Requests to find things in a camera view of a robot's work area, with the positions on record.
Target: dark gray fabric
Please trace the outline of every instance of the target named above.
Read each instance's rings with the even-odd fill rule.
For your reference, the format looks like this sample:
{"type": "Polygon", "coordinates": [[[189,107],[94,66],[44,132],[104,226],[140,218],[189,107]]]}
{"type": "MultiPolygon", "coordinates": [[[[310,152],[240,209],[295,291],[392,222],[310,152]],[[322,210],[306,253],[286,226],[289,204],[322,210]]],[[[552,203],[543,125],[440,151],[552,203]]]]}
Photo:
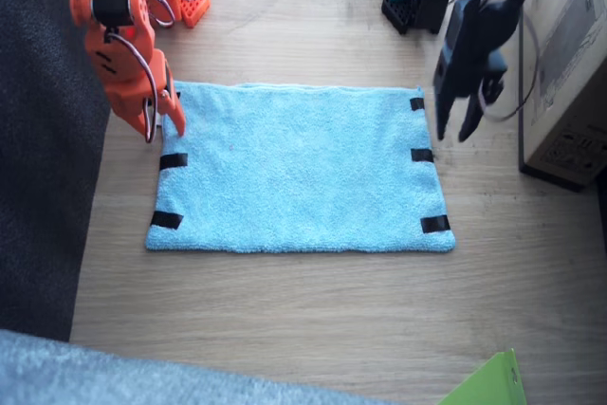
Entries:
{"type": "Polygon", "coordinates": [[[0,327],[67,340],[108,103],[68,0],[0,10],[0,327]]]}
{"type": "Polygon", "coordinates": [[[0,353],[1,405],[386,403],[171,362],[123,359],[8,331],[0,331],[0,353]]]}

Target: cardboard box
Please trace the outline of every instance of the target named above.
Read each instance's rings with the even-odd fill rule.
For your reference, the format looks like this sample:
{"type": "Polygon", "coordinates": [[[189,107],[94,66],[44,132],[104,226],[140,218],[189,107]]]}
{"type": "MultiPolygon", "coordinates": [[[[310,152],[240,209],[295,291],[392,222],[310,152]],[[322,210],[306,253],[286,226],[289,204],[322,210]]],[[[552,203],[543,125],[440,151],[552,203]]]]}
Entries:
{"type": "MultiPolygon", "coordinates": [[[[574,190],[607,166],[606,0],[526,0],[540,67],[519,117],[521,171],[574,190]]],[[[536,50],[520,28],[519,97],[533,79],[536,50]]]]}

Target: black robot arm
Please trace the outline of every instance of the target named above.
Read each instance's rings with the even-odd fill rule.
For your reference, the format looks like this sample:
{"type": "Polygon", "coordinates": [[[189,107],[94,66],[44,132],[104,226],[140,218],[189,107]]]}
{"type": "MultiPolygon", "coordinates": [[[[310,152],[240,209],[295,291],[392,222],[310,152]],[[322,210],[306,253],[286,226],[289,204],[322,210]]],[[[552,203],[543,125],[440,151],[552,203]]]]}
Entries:
{"type": "Polygon", "coordinates": [[[524,0],[456,0],[434,73],[438,138],[443,139],[453,102],[469,98],[459,140],[478,127],[484,107],[504,89],[506,62],[499,48],[512,36],[524,0]]]}

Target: wire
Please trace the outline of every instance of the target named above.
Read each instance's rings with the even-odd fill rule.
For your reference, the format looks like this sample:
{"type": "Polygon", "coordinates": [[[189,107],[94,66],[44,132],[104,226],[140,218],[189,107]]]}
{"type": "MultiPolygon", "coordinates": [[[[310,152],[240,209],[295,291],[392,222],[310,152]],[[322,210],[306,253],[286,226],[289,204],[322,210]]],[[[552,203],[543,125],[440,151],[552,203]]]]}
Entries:
{"type": "Polygon", "coordinates": [[[108,32],[106,35],[107,35],[107,37],[118,41],[123,46],[125,46],[129,51],[131,51],[133,56],[138,60],[139,64],[143,68],[143,71],[145,71],[145,74],[147,75],[148,80],[150,81],[150,86],[152,88],[152,97],[154,100],[154,104],[153,104],[154,117],[152,118],[152,122],[151,122],[152,127],[150,127],[150,113],[148,112],[148,100],[149,99],[148,98],[143,99],[143,117],[145,119],[145,142],[150,144],[152,141],[154,141],[154,138],[156,136],[156,114],[158,112],[158,94],[156,92],[156,81],[154,80],[154,75],[152,74],[152,70],[150,69],[150,66],[145,61],[145,59],[143,58],[141,53],[137,50],[137,48],[131,42],[129,42],[128,40],[126,40],[125,38],[121,37],[120,35],[118,35],[117,33],[114,33],[114,32],[108,32]]]}
{"type": "Polygon", "coordinates": [[[175,14],[173,13],[173,9],[171,9],[171,6],[169,5],[169,3],[166,0],[157,0],[160,5],[162,5],[162,7],[164,7],[168,12],[169,15],[171,16],[171,22],[168,21],[160,21],[158,18],[156,18],[152,13],[150,13],[150,16],[152,18],[154,18],[154,20],[158,23],[159,26],[161,26],[162,28],[170,28],[173,26],[173,24],[175,23],[175,14]]]}
{"type": "Polygon", "coordinates": [[[524,97],[523,102],[521,102],[514,111],[512,111],[510,114],[508,114],[506,116],[495,116],[493,114],[490,114],[487,111],[488,110],[487,100],[485,100],[485,95],[483,94],[483,82],[485,80],[482,80],[478,87],[478,101],[479,101],[479,104],[481,105],[481,110],[483,111],[483,115],[487,118],[487,120],[490,120],[492,122],[505,122],[506,120],[512,119],[514,116],[516,116],[519,113],[519,111],[521,111],[524,108],[526,103],[529,101],[529,98],[531,98],[531,94],[533,94],[533,89],[535,89],[535,84],[538,80],[538,73],[540,72],[540,40],[538,39],[538,33],[537,33],[535,27],[533,26],[531,19],[529,18],[527,13],[525,13],[524,11],[523,11],[523,18],[524,18],[525,25],[529,29],[529,34],[531,35],[531,40],[533,41],[533,46],[535,47],[535,69],[533,71],[533,79],[531,80],[531,87],[529,87],[529,91],[527,92],[527,95],[524,97]]]}

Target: white cable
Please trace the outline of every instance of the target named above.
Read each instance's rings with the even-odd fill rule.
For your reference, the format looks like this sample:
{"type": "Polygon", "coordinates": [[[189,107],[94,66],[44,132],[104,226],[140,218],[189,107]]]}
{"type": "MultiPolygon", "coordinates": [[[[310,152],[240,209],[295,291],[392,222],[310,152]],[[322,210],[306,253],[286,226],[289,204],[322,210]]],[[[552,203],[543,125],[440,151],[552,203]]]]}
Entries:
{"type": "Polygon", "coordinates": [[[156,113],[158,112],[158,94],[156,92],[156,81],[154,79],[154,75],[152,74],[152,69],[150,68],[148,63],[145,61],[145,59],[143,58],[141,53],[138,51],[138,49],[127,39],[125,39],[122,36],[118,35],[117,33],[113,33],[113,32],[108,32],[107,36],[109,38],[112,38],[112,39],[118,41],[123,46],[125,46],[129,51],[131,51],[133,56],[138,60],[139,64],[145,71],[145,74],[147,75],[148,80],[150,81],[150,86],[152,88],[152,97],[154,99],[154,116],[152,118],[152,128],[150,128],[150,113],[148,113],[148,99],[147,98],[143,99],[143,116],[145,118],[145,142],[150,144],[152,141],[154,141],[154,138],[156,136],[156,113]]]}
{"type": "Polygon", "coordinates": [[[154,20],[162,28],[170,28],[170,27],[172,27],[173,24],[175,23],[175,14],[173,13],[173,9],[171,9],[171,6],[169,5],[169,3],[166,0],[157,0],[157,1],[162,5],[162,7],[164,7],[169,12],[169,15],[171,15],[171,22],[160,21],[152,13],[150,13],[150,16],[152,16],[152,18],[154,18],[154,20]]]}

